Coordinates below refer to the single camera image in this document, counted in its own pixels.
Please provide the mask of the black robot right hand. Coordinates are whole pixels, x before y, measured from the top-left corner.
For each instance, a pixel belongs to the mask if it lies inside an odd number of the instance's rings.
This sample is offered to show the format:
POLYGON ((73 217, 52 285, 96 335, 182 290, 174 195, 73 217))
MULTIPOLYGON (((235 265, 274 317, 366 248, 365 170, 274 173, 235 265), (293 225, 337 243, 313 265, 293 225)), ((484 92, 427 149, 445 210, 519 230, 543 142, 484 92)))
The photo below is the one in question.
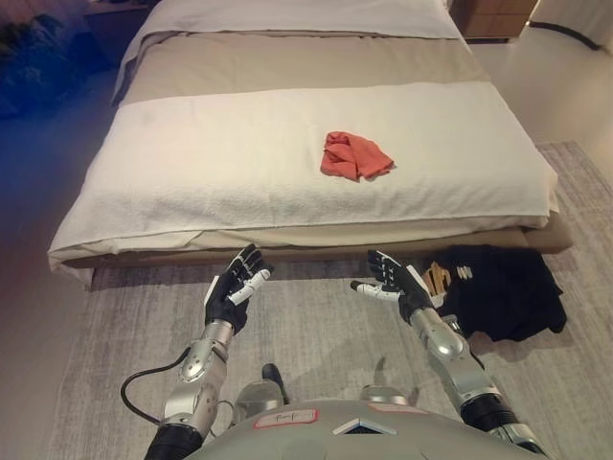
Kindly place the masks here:
POLYGON ((412 324, 417 311, 433 309, 434 305, 421 276, 412 265, 403 265, 392 256, 378 250, 369 250, 368 266, 378 284, 353 280, 353 291, 374 299, 397 304, 400 317, 412 324))

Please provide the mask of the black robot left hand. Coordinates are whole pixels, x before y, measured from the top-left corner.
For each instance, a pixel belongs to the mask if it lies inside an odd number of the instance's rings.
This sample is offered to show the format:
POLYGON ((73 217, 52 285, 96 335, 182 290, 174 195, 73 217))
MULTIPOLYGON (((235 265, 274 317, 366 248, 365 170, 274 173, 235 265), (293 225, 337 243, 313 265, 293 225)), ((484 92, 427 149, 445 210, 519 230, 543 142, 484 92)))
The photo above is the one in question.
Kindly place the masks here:
POLYGON ((247 321, 249 299, 274 272, 261 251, 250 243, 216 275, 205 296, 205 324, 225 321, 238 334, 247 321))

